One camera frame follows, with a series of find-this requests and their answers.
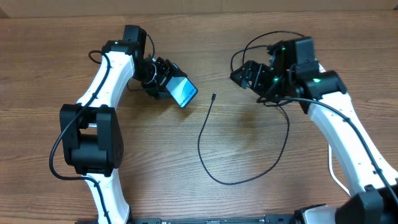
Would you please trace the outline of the Samsung Galaxy smartphone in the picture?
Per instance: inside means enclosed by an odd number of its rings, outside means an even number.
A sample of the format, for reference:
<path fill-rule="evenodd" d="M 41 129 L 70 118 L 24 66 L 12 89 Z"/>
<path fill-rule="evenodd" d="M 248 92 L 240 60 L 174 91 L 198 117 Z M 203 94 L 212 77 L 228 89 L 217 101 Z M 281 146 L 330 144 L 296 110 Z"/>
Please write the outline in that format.
<path fill-rule="evenodd" d="M 165 87 L 181 108 L 185 108 L 198 93 L 187 77 L 172 77 Z"/>

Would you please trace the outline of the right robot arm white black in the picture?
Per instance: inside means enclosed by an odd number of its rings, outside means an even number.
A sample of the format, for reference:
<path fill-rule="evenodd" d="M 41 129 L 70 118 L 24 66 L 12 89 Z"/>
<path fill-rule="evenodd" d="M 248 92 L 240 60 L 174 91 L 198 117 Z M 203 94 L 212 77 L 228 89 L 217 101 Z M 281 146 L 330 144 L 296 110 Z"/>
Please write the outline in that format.
<path fill-rule="evenodd" d="M 291 223 L 397 223 L 397 171 L 364 129 L 341 78 L 315 58 L 313 39 L 281 40 L 267 52 L 269 65 L 249 60 L 230 78 L 259 103 L 300 103 L 340 163 L 350 196 L 340 207 L 298 209 Z"/>

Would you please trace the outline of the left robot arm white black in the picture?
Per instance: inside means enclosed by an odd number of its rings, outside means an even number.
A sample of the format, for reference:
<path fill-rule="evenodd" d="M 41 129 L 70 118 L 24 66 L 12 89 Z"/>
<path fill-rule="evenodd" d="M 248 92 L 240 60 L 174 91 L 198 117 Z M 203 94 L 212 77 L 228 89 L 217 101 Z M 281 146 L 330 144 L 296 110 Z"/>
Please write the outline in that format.
<path fill-rule="evenodd" d="M 185 108 L 198 93 L 187 74 L 170 60 L 144 56 L 149 34 L 140 26 L 126 25 L 121 40 L 109 40 L 98 51 L 100 68 L 89 89 L 75 104 L 60 110 L 61 133 L 49 157 L 54 168 L 58 145 L 63 146 L 65 162 L 74 167 L 74 180 L 85 181 L 93 196 L 96 223 L 132 223 L 131 207 L 126 202 L 119 179 L 124 143 L 116 108 L 130 79 L 141 82 L 148 95 L 160 100 L 173 98 Z"/>

